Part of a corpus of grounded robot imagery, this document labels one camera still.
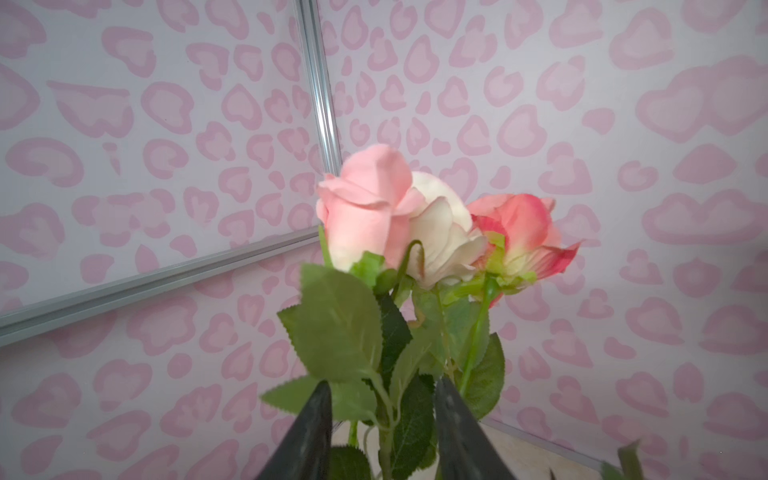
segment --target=white rose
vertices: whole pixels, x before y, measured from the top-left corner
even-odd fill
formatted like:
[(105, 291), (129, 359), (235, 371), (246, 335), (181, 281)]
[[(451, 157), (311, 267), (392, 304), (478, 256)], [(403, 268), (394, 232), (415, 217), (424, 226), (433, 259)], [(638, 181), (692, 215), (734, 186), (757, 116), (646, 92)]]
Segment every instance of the white rose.
[(413, 172), (413, 187), (426, 199), (410, 220), (411, 240), (421, 240), (424, 245), (424, 270), (419, 268), (418, 247), (414, 247), (408, 275), (426, 289), (449, 276), (471, 279), (475, 274), (472, 263), (485, 252), (487, 240), (472, 227), (472, 215), (464, 202), (448, 184), (424, 172)]

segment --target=artificial rose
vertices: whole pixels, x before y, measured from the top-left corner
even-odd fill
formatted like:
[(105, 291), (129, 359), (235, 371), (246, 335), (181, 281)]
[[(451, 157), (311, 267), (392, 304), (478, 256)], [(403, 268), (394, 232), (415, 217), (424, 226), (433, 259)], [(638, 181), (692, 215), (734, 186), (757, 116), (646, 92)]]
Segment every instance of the artificial rose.
[(412, 255), (408, 274), (424, 288), (432, 288), (446, 277), (469, 280), (472, 266), (485, 251), (487, 240), (472, 226), (464, 202), (451, 187), (434, 175), (413, 173), (413, 187), (425, 198), (425, 206), (411, 219), (411, 239), (424, 246), (423, 269)]
[(489, 260), (495, 246), (489, 245), (476, 266), (511, 282), (519, 276), (535, 273), (536, 280), (561, 273), (576, 256), (579, 243), (560, 248), (561, 235), (552, 222), (550, 212), (554, 200), (533, 195), (490, 195), (469, 204), (475, 225), (492, 235), (504, 236), (505, 252), (502, 261)]
[(341, 175), (317, 186), (317, 216), (325, 225), (333, 266), (347, 271), (369, 251), (397, 267), (409, 243), (409, 218), (424, 204), (412, 188), (406, 159), (386, 145), (351, 156)]

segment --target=floor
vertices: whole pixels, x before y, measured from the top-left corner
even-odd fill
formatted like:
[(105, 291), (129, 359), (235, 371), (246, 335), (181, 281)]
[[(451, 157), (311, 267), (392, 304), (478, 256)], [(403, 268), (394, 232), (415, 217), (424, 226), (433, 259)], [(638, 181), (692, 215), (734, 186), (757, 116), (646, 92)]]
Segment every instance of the floor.
[[(498, 431), (488, 425), (481, 425), (491, 444), (498, 454), (515, 474), (518, 480), (549, 480), (551, 468), (558, 480), (599, 480), (600, 475), (592, 468), (549, 452), (541, 447), (533, 445), (525, 440), (517, 439)], [(362, 447), (362, 436), (365, 428), (358, 431), (359, 444)], [(344, 445), (349, 435), (349, 424), (342, 424), (333, 434), (334, 445)], [(376, 452), (379, 450), (379, 437), (376, 432), (368, 435), (368, 453), (372, 461), (374, 473), (379, 472), (379, 464), (376, 461)], [(416, 472), (411, 480), (432, 480), (435, 477), (433, 465), (427, 470)]]

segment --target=pink rose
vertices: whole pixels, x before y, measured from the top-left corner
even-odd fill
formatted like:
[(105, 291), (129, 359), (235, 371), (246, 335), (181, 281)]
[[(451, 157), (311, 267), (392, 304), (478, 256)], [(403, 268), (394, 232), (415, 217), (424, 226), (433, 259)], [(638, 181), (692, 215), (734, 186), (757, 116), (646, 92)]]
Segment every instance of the pink rose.
[[(576, 256), (579, 243), (561, 248), (561, 235), (550, 212), (554, 200), (534, 195), (489, 195), (469, 204), (475, 225), (483, 232), (500, 233), (505, 238), (502, 271), (494, 271), (509, 280), (533, 272), (537, 280), (562, 273)], [(495, 247), (476, 265), (485, 267)]]
[(317, 216), (323, 222), (333, 266), (347, 271), (369, 251), (399, 266), (410, 239), (409, 218), (424, 203), (412, 188), (406, 159), (374, 145), (347, 159), (341, 176), (318, 184)]

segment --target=metal rail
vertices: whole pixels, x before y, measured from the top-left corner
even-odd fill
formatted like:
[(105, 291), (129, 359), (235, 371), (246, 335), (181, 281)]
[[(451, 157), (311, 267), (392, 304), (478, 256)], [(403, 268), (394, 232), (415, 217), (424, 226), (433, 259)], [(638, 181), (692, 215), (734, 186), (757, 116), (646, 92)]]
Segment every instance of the metal rail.
[[(341, 170), (341, 152), (336, 135), (336, 120), (333, 117), (328, 68), (316, 0), (296, 0), (296, 17), (314, 104), (323, 166), (326, 172), (338, 174)], [(309, 228), (13, 310), (0, 316), (0, 347), (274, 257), (315, 241), (317, 230)]]

